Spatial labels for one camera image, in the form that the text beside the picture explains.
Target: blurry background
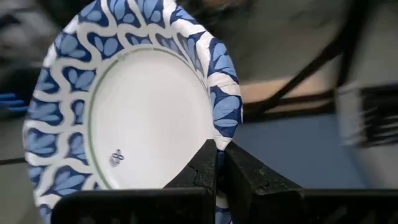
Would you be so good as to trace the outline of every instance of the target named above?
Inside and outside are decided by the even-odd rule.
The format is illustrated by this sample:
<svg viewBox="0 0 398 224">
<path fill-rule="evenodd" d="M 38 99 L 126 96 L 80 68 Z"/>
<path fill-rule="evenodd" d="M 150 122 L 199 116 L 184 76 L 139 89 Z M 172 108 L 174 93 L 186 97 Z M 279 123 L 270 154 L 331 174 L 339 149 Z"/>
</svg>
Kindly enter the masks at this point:
<svg viewBox="0 0 398 224">
<path fill-rule="evenodd" d="M 244 103 L 280 90 L 335 38 L 348 19 L 350 0 L 180 0 L 228 47 L 241 82 Z M 379 1 L 362 34 L 349 82 L 359 87 L 398 81 L 398 3 Z M 1 99 L 19 86 L 26 101 L 44 55 L 59 31 L 89 1 L 0 0 L 0 210 L 1 223 L 41 223 L 23 163 L 19 118 Z M 333 90 L 340 58 L 327 62 L 284 98 Z M 273 108 L 308 109 L 333 102 L 333 95 Z M 344 145 L 339 112 L 283 116 L 241 125 L 234 141 L 263 163 L 306 188 L 395 188 L 395 144 Z"/>
</svg>

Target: blue leaf pattern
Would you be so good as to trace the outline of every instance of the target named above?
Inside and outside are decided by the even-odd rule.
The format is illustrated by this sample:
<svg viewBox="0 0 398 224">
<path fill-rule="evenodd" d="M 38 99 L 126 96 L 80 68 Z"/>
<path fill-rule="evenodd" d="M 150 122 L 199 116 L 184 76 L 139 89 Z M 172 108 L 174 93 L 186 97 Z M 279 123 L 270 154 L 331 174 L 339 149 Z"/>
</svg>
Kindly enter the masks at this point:
<svg viewBox="0 0 398 224">
<path fill-rule="evenodd" d="M 37 106 L 37 103 L 34 101 L 28 109 L 30 118 L 39 121 L 60 121 L 61 117 L 55 114 L 57 111 L 58 106 L 55 103 L 44 103 L 41 106 Z"/>
<path fill-rule="evenodd" d="M 77 72 L 76 72 L 76 70 L 74 70 L 74 69 L 69 70 L 68 77 L 69 77 L 69 81 L 71 83 L 76 83 L 76 81 L 77 81 Z"/>
<path fill-rule="evenodd" d="M 159 22 L 160 19 L 161 19 L 161 16 L 162 16 L 162 15 L 160 15 L 160 12 L 159 12 L 159 11 L 155 11 L 155 12 L 152 14 L 152 16 L 150 17 L 150 19 L 151 19 L 152 21 L 154 21 L 154 22 Z"/>
<path fill-rule="evenodd" d="M 240 106 L 240 100 L 236 96 L 229 96 L 219 101 L 213 108 L 213 119 L 216 121 L 230 114 Z"/>
<path fill-rule="evenodd" d="M 241 122 L 241 97 L 229 95 L 218 86 L 210 87 L 210 92 L 215 128 L 222 136 L 231 138 Z"/>
<path fill-rule="evenodd" d="M 86 52 L 84 50 L 76 50 L 76 51 L 70 53 L 69 56 L 74 57 L 74 58 L 82 58 L 82 57 L 86 56 Z"/>
<path fill-rule="evenodd" d="M 125 22 L 136 27 L 140 27 L 140 23 L 136 20 L 135 14 L 127 6 L 126 0 L 110 0 L 109 9 L 114 14 L 116 22 Z"/>
<path fill-rule="evenodd" d="M 217 60 L 221 55 L 226 54 L 225 44 L 217 43 L 214 47 L 213 60 Z"/>
<path fill-rule="evenodd" d="M 36 178 L 42 172 L 43 172 L 43 168 L 41 168 L 41 167 L 31 167 L 29 169 L 29 177 L 30 178 Z"/>
<path fill-rule="evenodd" d="M 124 16 L 124 11 L 126 8 L 124 7 L 124 0 L 118 0 L 115 4 L 114 7 L 114 14 L 116 16 L 116 19 L 122 19 Z"/>
<path fill-rule="evenodd" d="M 214 72 L 223 72 L 231 76 L 231 78 L 238 82 L 238 78 L 236 76 L 235 68 L 232 63 L 231 58 L 227 53 L 227 49 L 225 45 L 217 40 L 213 40 L 214 47 L 212 48 L 211 53 L 211 65 L 209 68 L 209 74 L 211 75 Z"/>
<path fill-rule="evenodd" d="M 93 81 L 94 79 L 94 72 L 93 71 L 87 71 L 84 72 L 83 74 L 80 75 L 79 79 L 75 82 L 75 87 L 76 88 L 81 88 L 83 86 L 87 86 Z"/>
<path fill-rule="evenodd" d="M 37 79 L 36 90 L 41 90 L 46 93 L 55 93 L 58 91 L 58 85 L 52 79 L 46 68 L 40 71 L 39 78 Z"/>
<path fill-rule="evenodd" d="M 177 7 L 177 11 L 177 16 L 179 16 L 180 18 L 189 21 L 194 20 L 194 18 L 189 13 L 187 13 L 181 6 Z"/>
<path fill-rule="evenodd" d="M 77 48 L 78 42 L 76 38 L 72 35 L 66 35 L 61 43 L 61 53 L 69 54 L 72 53 Z"/>
<path fill-rule="evenodd" d="M 132 23 L 132 22 L 134 22 L 135 19 L 136 19 L 136 17 L 133 14 L 126 14 L 123 17 L 123 22 Z"/>
<path fill-rule="evenodd" d="M 72 134 L 69 139 L 70 156 L 79 158 L 84 164 L 87 164 L 86 152 L 81 133 Z"/>
<path fill-rule="evenodd" d="M 87 57 L 89 56 L 88 53 L 85 50 L 79 49 L 81 46 L 77 40 L 76 34 L 61 33 L 55 39 L 55 45 L 63 56 L 78 58 L 84 61 L 90 60 L 90 57 Z"/>
<path fill-rule="evenodd" d="M 64 195 L 72 194 L 72 193 L 75 193 L 75 192 L 77 192 L 77 190 L 75 190 L 75 189 L 63 189 L 63 190 L 59 190 L 58 194 L 64 196 Z"/>
<path fill-rule="evenodd" d="M 95 47 L 100 51 L 104 51 L 104 45 L 99 37 L 94 37 Z"/>
<path fill-rule="evenodd" d="M 93 1 L 89 5 L 87 5 L 81 12 L 80 15 L 85 17 L 88 21 L 91 22 L 99 22 L 102 18 L 102 12 L 98 9 L 95 9 L 97 2 Z"/>
<path fill-rule="evenodd" d="M 59 185 L 62 182 L 66 181 L 69 177 L 70 177 L 69 171 L 63 172 L 55 179 L 55 184 Z"/>
<path fill-rule="evenodd" d="M 39 210 L 40 215 L 44 219 L 45 224 L 50 224 L 50 218 L 51 218 L 51 209 L 49 208 L 48 205 L 41 205 L 40 210 Z"/>
<path fill-rule="evenodd" d="M 47 157 L 56 151 L 55 141 L 57 137 L 54 134 L 41 133 L 39 136 L 35 131 L 32 131 L 28 134 L 27 139 L 27 150 L 29 152 Z"/>
<path fill-rule="evenodd" d="M 94 6 L 95 6 L 95 1 L 87 5 L 83 10 L 81 10 L 80 14 L 82 16 L 87 16 L 91 12 L 91 10 L 93 10 Z"/>
<path fill-rule="evenodd" d="M 138 44 L 139 44 L 137 38 L 135 38 L 135 37 L 131 37 L 131 38 L 130 38 L 130 41 L 131 41 L 131 43 L 132 43 L 133 45 L 138 45 Z"/>
<path fill-rule="evenodd" d="M 177 34 L 177 37 L 184 49 L 184 51 L 188 54 L 189 58 L 191 59 L 191 62 L 193 66 L 201 71 L 203 74 L 203 69 L 201 67 L 201 63 L 199 61 L 198 55 L 197 55 L 197 50 L 196 50 L 196 41 L 201 37 L 203 33 L 197 33 L 190 35 L 189 37 L 184 37 L 181 34 Z"/>
<path fill-rule="evenodd" d="M 85 177 L 83 175 L 74 175 L 72 177 L 68 176 L 65 180 L 62 180 L 60 182 L 58 182 L 58 179 L 56 181 L 56 186 L 54 188 L 54 190 L 59 191 L 59 190 L 63 190 L 63 189 L 68 189 L 70 187 L 74 187 L 78 184 L 83 183 Z"/>
<path fill-rule="evenodd" d="M 113 37 L 100 37 L 97 34 L 90 33 L 88 39 L 101 52 L 103 59 L 110 58 L 117 51 L 123 49 L 116 35 Z"/>
<path fill-rule="evenodd" d="M 236 76 L 235 69 L 233 68 L 232 60 L 227 55 L 222 55 L 215 66 L 215 69 L 220 69 L 230 75 Z"/>
<path fill-rule="evenodd" d="M 86 70 L 76 70 L 73 67 L 64 69 L 65 77 L 69 80 L 72 86 L 72 91 L 84 90 L 88 91 L 93 83 L 95 72 Z"/>
<path fill-rule="evenodd" d="M 83 113 L 84 113 L 84 102 L 78 100 L 72 105 L 73 111 L 75 112 L 76 120 L 75 124 L 83 124 Z"/>
<path fill-rule="evenodd" d="M 139 44 L 151 44 L 152 42 L 149 40 L 149 36 L 139 37 L 133 34 L 126 34 L 127 40 L 131 45 L 139 45 Z"/>
<path fill-rule="evenodd" d="M 88 14 L 87 19 L 89 21 L 98 22 L 102 18 L 102 14 L 99 11 L 93 11 Z"/>
<path fill-rule="evenodd" d="M 175 43 L 173 38 L 165 38 L 160 34 L 156 34 L 156 39 L 163 47 L 167 47 L 168 49 L 173 50 L 186 60 L 185 56 L 177 47 L 177 44 Z"/>
<path fill-rule="evenodd" d="M 104 44 L 104 54 L 110 56 L 118 49 L 118 41 L 115 38 L 109 38 Z"/>
<path fill-rule="evenodd" d="M 109 6 L 110 10 L 114 12 L 114 5 L 116 4 L 116 0 L 111 0 L 111 4 Z"/>
<path fill-rule="evenodd" d="M 217 121 L 214 121 L 214 124 L 220 127 L 235 127 L 238 125 L 238 122 L 234 119 L 219 119 Z"/>
<path fill-rule="evenodd" d="M 179 19 L 189 21 L 192 24 L 198 24 L 198 22 L 189 13 L 187 13 L 181 6 L 177 6 L 177 8 L 172 13 L 170 18 L 170 23 L 172 24 L 173 22 Z"/>
<path fill-rule="evenodd" d="M 158 5 L 159 0 L 151 0 L 151 1 L 144 1 L 144 0 L 138 0 L 137 4 L 140 9 L 140 11 L 144 14 L 144 17 L 146 18 L 147 22 L 162 22 L 162 13 L 160 9 L 156 8 L 156 5 Z"/>
</svg>

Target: green ring line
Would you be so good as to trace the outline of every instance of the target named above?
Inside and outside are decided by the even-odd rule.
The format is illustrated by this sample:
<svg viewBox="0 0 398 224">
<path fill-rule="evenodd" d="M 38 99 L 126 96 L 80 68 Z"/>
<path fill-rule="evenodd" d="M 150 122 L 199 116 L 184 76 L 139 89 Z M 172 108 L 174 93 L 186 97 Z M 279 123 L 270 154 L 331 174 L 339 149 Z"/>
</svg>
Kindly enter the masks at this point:
<svg viewBox="0 0 398 224">
<path fill-rule="evenodd" d="M 122 55 L 118 55 L 118 58 L 114 62 L 112 62 L 111 65 L 108 68 L 106 68 L 106 70 L 104 71 L 103 75 L 99 78 L 98 83 L 95 86 L 95 88 L 93 90 L 93 94 L 92 94 L 91 99 L 90 99 L 90 104 L 89 104 L 90 107 L 88 109 L 88 132 L 87 133 L 88 133 L 88 147 L 89 147 L 89 150 L 90 150 L 90 153 L 91 153 L 91 157 L 92 157 L 93 162 L 94 162 L 94 167 L 95 167 L 95 169 L 97 170 L 97 172 L 99 174 L 99 178 L 103 181 L 103 183 L 105 184 L 107 189 L 112 189 L 112 187 L 110 186 L 108 181 L 106 181 L 106 178 L 105 178 L 104 174 L 102 173 L 102 171 L 100 169 L 100 166 L 98 165 L 98 161 L 96 159 L 95 152 L 94 152 L 93 138 L 92 138 L 92 133 L 91 133 L 91 131 L 92 131 L 91 130 L 91 122 L 92 122 L 91 117 L 92 117 L 92 113 L 93 113 L 93 104 L 94 104 L 94 100 L 95 100 L 95 95 L 96 95 L 96 92 L 98 91 L 98 88 L 100 87 L 102 81 L 104 80 L 105 76 L 108 74 L 108 72 L 116 64 L 118 64 L 121 61 L 124 61 L 129 55 L 131 55 L 133 53 L 140 52 L 140 51 L 145 51 L 145 50 L 156 50 L 156 51 L 164 52 L 164 53 L 167 53 L 167 54 L 169 54 L 171 56 L 174 56 L 174 57 L 178 58 L 180 61 L 182 61 L 185 65 L 187 65 L 188 68 L 190 68 L 190 70 L 193 73 L 196 73 L 194 70 L 192 70 L 192 68 L 189 66 L 189 64 L 187 62 L 181 60 L 175 54 L 172 54 L 169 51 L 162 50 L 162 49 L 154 49 L 152 47 L 143 47 L 143 48 L 140 48 L 140 49 L 132 50 L 130 52 L 126 52 L 126 53 L 124 53 Z M 199 80 L 200 84 L 202 85 L 202 87 L 204 88 L 204 90 L 205 90 L 205 92 L 207 94 L 207 88 L 206 88 L 205 84 L 197 77 L 197 75 L 195 75 L 195 76 Z"/>
</svg>

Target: plate rim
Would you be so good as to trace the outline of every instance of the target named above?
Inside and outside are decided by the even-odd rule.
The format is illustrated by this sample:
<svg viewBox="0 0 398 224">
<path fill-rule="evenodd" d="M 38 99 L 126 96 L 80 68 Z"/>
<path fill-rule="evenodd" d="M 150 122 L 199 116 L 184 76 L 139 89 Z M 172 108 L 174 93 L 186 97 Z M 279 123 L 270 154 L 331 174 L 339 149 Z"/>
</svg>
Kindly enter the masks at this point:
<svg viewBox="0 0 398 224">
<path fill-rule="evenodd" d="M 124 4 L 130 5 L 131 3 L 137 5 L 137 1 L 143 2 L 142 4 L 145 4 L 145 2 L 149 1 L 149 0 L 111 0 L 113 2 L 123 2 Z M 200 61 L 202 69 L 203 69 L 203 76 L 206 77 L 206 81 L 207 81 L 207 85 L 208 85 L 208 91 L 210 92 L 210 95 L 213 96 L 213 93 L 215 91 L 212 91 L 211 88 L 217 88 L 216 91 L 220 92 L 220 95 L 216 95 L 215 98 L 212 98 L 211 103 L 213 104 L 213 114 L 214 114 L 214 109 L 217 107 L 217 105 L 222 102 L 223 100 L 230 98 L 231 96 L 234 97 L 234 103 L 235 103 L 235 108 L 231 109 L 231 108 L 227 108 L 227 110 L 231 110 L 230 114 L 225 115 L 222 118 L 219 118 L 217 120 L 214 119 L 214 115 L 213 115 L 213 122 L 216 121 L 220 121 L 220 120 L 225 120 L 224 124 L 229 125 L 229 126 L 223 126 L 221 127 L 219 130 L 217 131 L 225 131 L 227 134 L 221 134 L 220 132 L 216 133 L 214 138 L 215 141 L 219 142 L 219 144 L 217 144 L 218 148 L 223 150 L 226 145 L 231 141 L 232 135 L 234 133 L 234 130 L 236 129 L 237 125 L 240 124 L 242 122 L 242 99 L 240 96 L 240 91 L 239 91 L 239 83 L 238 83 L 238 78 L 236 77 L 236 72 L 234 71 L 233 65 L 232 65 L 232 61 L 226 51 L 226 47 L 224 46 L 224 44 L 222 42 L 220 42 L 219 40 L 217 40 L 216 38 L 214 38 L 209 32 L 207 32 L 205 30 L 205 28 L 201 25 L 199 25 L 197 23 L 196 20 L 194 20 L 194 18 L 190 17 L 189 14 L 181 7 L 178 6 L 173 0 L 156 0 L 157 3 L 161 3 L 162 5 L 162 21 L 166 24 L 168 23 L 170 27 L 172 27 L 173 29 L 176 28 L 176 30 L 180 33 L 184 33 L 185 34 L 185 38 L 187 38 L 187 36 L 191 36 L 191 35 L 195 35 L 198 34 L 199 32 L 201 32 L 200 38 L 195 42 L 195 51 L 197 50 L 198 52 L 197 54 L 197 60 Z M 108 6 L 108 1 L 107 0 L 94 0 L 92 4 L 99 4 L 99 7 L 101 9 L 101 12 L 104 14 L 107 14 L 106 17 L 109 20 L 109 18 L 113 18 L 115 22 L 115 18 L 113 17 L 113 13 L 111 12 Z M 70 35 L 70 33 L 73 33 L 73 31 L 76 32 L 76 30 L 81 27 L 81 24 L 87 24 L 87 21 L 80 21 L 79 16 L 80 14 L 83 12 L 83 10 L 81 12 L 79 12 L 78 15 L 76 15 L 72 21 L 69 23 L 69 25 L 66 26 L 66 28 L 64 28 L 64 30 L 62 30 L 62 32 L 58 35 L 61 36 L 62 34 L 67 34 Z M 40 77 L 43 77 L 45 73 L 47 73 L 48 75 L 48 70 L 52 69 L 52 65 L 57 61 L 57 59 L 61 56 L 59 56 L 56 51 L 56 44 L 57 44 L 57 39 L 55 40 L 55 42 L 50 46 L 49 48 L 49 52 L 46 56 L 46 58 L 44 59 L 44 65 L 43 65 L 43 69 L 40 73 Z M 222 64 L 225 65 L 224 67 L 218 67 L 219 62 L 221 61 L 221 58 L 223 60 L 226 60 L 225 62 L 223 62 Z M 38 84 L 35 88 L 34 94 L 33 94 L 33 99 L 36 99 L 37 101 L 40 101 L 40 95 L 44 95 L 44 96 L 48 96 L 51 95 L 51 93 L 47 93 L 43 90 L 40 89 L 40 79 L 38 81 Z M 43 176 L 43 172 L 45 169 L 48 169 L 48 166 L 53 165 L 53 163 L 49 163 L 47 165 L 43 165 L 40 164 L 39 162 L 35 161 L 35 156 L 36 157 L 40 157 L 36 154 L 34 154 L 32 152 L 32 145 L 34 144 L 34 142 L 32 142 L 32 139 L 29 136 L 29 130 L 30 129 L 42 129 L 43 127 L 47 127 L 47 126 L 52 126 L 46 122 L 43 122 L 37 118 L 34 118 L 34 111 L 35 111 L 35 101 L 32 100 L 29 106 L 29 111 L 28 111 L 28 117 L 24 123 L 24 127 L 23 127 L 23 143 L 24 143 L 24 149 L 25 149 L 25 158 L 27 160 L 27 162 L 29 163 L 30 166 L 30 179 L 31 181 L 36 185 L 34 187 L 34 199 L 35 199 L 35 203 L 36 206 L 38 206 L 40 208 L 40 213 L 41 215 L 47 220 L 46 222 L 49 222 L 49 217 L 51 214 L 51 210 L 53 208 L 53 206 L 56 204 L 56 202 L 54 202 L 53 204 L 51 203 L 46 203 L 48 202 L 48 200 L 53 200 L 51 199 L 51 197 L 47 197 L 47 198 L 42 198 L 44 197 L 44 193 L 45 192 L 40 192 L 39 190 L 37 190 L 37 188 L 39 188 L 42 183 L 40 183 L 41 178 Z M 54 141 L 55 144 L 55 150 L 59 150 L 59 146 L 57 145 L 57 141 Z M 34 180 L 35 178 L 37 178 L 37 176 L 32 175 L 32 170 L 35 168 L 40 168 L 41 169 L 41 173 L 39 174 L 39 180 L 38 182 L 35 182 L 36 180 Z M 91 175 L 88 177 L 85 177 L 85 180 L 87 180 L 87 178 L 90 178 L 91 176 L 95 176 L 96 174 L 94 172 L 91 172 Z M 54 184 L 55 182 L 55 176 L 52 177 L 52 183 Z M 51 187 L 53 187 L 53 185 L 49 185 L 47 190 L 50 190 Z"/>
</svg>

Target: white wavy pattern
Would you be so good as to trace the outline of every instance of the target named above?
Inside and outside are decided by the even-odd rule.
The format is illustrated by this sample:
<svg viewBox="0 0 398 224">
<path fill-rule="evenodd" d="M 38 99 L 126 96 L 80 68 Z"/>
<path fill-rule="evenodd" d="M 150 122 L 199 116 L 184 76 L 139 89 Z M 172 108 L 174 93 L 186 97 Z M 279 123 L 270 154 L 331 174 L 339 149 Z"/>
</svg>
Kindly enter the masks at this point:
<svg viewBox="0 0 398 224">
<path fill-rule="evenodd" d="M 76 102 L 76 100 L 88 101 L 90 99 L 90 94 L 86 91 L 72 91 L 71 83 L 62 75 L 63 69 L 70 65 L 73 65 L 75 68 L 80 70 L 94 70 L 99 69 L 99 64 L 109 64 L 114 60 L 115 55 L 105 60 L 102 59 L 101 52 L 97 49 L 97 47 L 89 42 L 89 33 L 95 33 L 101 37 L 112 37 L 116 35 L 120 44 L 125 49 L 131 49 L 132 47 L 126 38 L 127 33 L 131 33 L 139 37 L 148 36 L 153 44 L 153 47 L 165 49 L 165 47 L 158 43 L 155 36 L 156 34 L 161 34 L 165 38 L 173 39 L 178 49 L 180 49 L 183 53 L 183 56 L 185 58 L 190 58 L 191 55 L 180 43 L 176 31 L 178 31 L 178 33 L 182 34 L 184 37 L 204 32 L 196 41 L 197 57 L 201 63 L 201 67 L 203 68 L 203 73 L 195 69 L 195 66 L 191 60 L 188 60 L 189 66 L 196 71 L 197 77 L 205 84 L 209 94 L 210 88 L 212 86 L 218 86 L 223 92 L 229 95 L 236 95 L 240 97 L 239 86 L 230 75 L 222 72 L 220 73 L 220 71 L 215 72 L 214 74 L 209 74 L 211 63 L 211 52 L 209 50 L 209 45 L 214 37 L 206 32 L 202 26 L 193 24 L 189 20 L 185 20 L 184 15 L 177 18 L 175 21 L 171 21 L 172 23 L 170 23 L 172 14 L 177 8 L 177 5 L 173 0 L 161 1 L 163 2 L 163 20 L 165 23 L 164 28 L 156 23 L 146 24 L 146 20 L 139 9 L 137 2 L 134 0 L 127 0 L 127 2 L 129 9 L 135 14 L 136 19 L 141 24 L 140 28 L 127 23 L 118 25 L 115 17 L 108 7 L 108 1 L 101 0 L 101 9 L 108 20 L 107 27 L 100 26 L 94 22 L 79 22 L 78 16 L 75 16 L 75 18 L 63 31 L 66 34 L 76 34 L 79 43 L 90 52 L 91 60 L 89 62 L 83 62 L 75 58 L 58 57 L 55 44 L 50 46 L 48 54 L 44 60 L 43 66 L 50 69 L 52 78 L 59 85 L 59 90 L 55 93 L 36 90 L 34 91 L 34 98 L 43 102 L 59 101 L 60 103 L 58 108 L 59 112 L 63 116 L 63 120 L 57 125 L 52 125 L 50 122 L 40 120 L 43 118 L 27 119 L 24 124 L 24 143 L 25 148 L 27 149 L 25 158 L 32 167 L 30 170 L 30 176 L 32 180 L 34 182 L 37 181 L 34 190 L 35 203 L 40 208 L 48 208 L 48 211 L 45 211 L 44 215 L 50 213 L 51 209 L 61 198 L 60 194 L 55 194 L 54 192 L 49 193 L 49 190 L 51 190 L 54 184 L 62 183 L 62 178 L 57 176 L 57 171 L 59 168 L 68 166 L 77 174 L 85 176 L 84 181 L 78 185 L 78 190 L 94 189 L 96 183 L 98 182 L 98 177 L 96 174 L 87 175 L 93 173 L 93 169 L 87 165 L 87 163 L 70 156 L 68 142 L 73 133 L 85 134 L 84 126 L 75 124 L 76 114 L 71 105 L 73 102 Z M 92 85 L 95 85 L 97 81 L 98 77 L 94 77 Z M 30 112 L 30 115 L 31 117 L 34 117 L 33 112 Z M 57 138 L 54 140 L 55 142 L 52 146 L 52 149 L 56 149 L 55 153 L 52 154 L 50 146 L 41 149 L 36 148 L 40 144 L 45 144 L 45 140 L 50 139 L 50 137 L 39 138 L 40 134 L 56 134 Z M 215 135 L 216 141 L 221 142 L 221 144 L 218 144 L 220 149 L 224 149 L 224 147 L 231 140 L 231 138 L 223 137 L 222 134 L 220 134 L 220 132 L 217 130 Z M 64 172 L 63 174 L 64 176 L 68 177 L 67 172 Z"/>
</svg>

